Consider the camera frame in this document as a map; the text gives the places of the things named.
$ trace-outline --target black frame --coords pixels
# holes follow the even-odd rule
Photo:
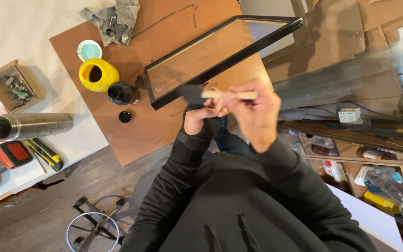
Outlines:
[[[144,76],[145,76],[145,84],[147,87],[147,92],[149,94],[150,104],[155,110],[158,110],[165,105],[171,103],[173,100],[176,100],[180,97],[178,92],[178,88],[181,86],[172,89],[171,91],[163,94],[158,99],[155,99],[152,86],[149,80],[148,70],[155,65],[167,60],[171,56],[179,53],[183,49],[197,43],[198,41],[202,40],[203,38],[207,37],[213,32],[220,30],[221,28],[227,26],[228,24],[234,22],[235,20],[251,20],[251,21],[271,21],[271,22],[282,22],[287,23],[283,27],[277,29],[276,31],[268,34],[267,36],[261,38],[260,40],[252,43],[251,45],[245,47],[244,49],[238,51],[237,53],[229,56],[228,58],[222,60],[221,62],[217,63],[216,65],[210,67],[209,69],[205,70],[204,72],[200,73],[199,75],[193,77],[192,79],[188,80],[187,82],[181,84],[203,84],[206,81],[212,79],[216,75],[220,74],[221,72],[235,66],[239,62],[243,61],[244,59],[250,57],[251,55],[259,52],[260,50],[266,48],[267,46],[271,45],[272,43],[282,39],[283,37],[293,33],[294,31],[298,30],[301,26],[303,26],[303,18],[301,17],[272,17],[272,16],[247,16],[247,15],[238,15],[234,16],[231,19],[223,22],[219,26],[215,27],[214,29],[206,32],[205,34],[199,36],[198,38],[192,40],[191,42],[185,44],[184,46],[174,50],[173,52],[165,55],[161,59],[153,62],[152,64],[144,67]]]

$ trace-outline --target black sweatshirt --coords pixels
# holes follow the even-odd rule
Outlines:
[[[255,160],[202,159],[203,149],[177,138],[120,252],[377,251],[318,174],[279,140]]]

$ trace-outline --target glass pane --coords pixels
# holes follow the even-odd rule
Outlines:
[[[158,99],[285,24],[270,21],[232,21],[227,26],[148,69],[154,98]]]

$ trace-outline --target white power socket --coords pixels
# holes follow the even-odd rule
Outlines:
[[[339,111],[341,123],[363,123],[360,108],[343,108]]]

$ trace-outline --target wrist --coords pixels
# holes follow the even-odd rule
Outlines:
[[[250,143],[253,146],[253,149],[259,154],[266,152],[275,141],[276,134],[254,138],[253,140],[250,139]]]

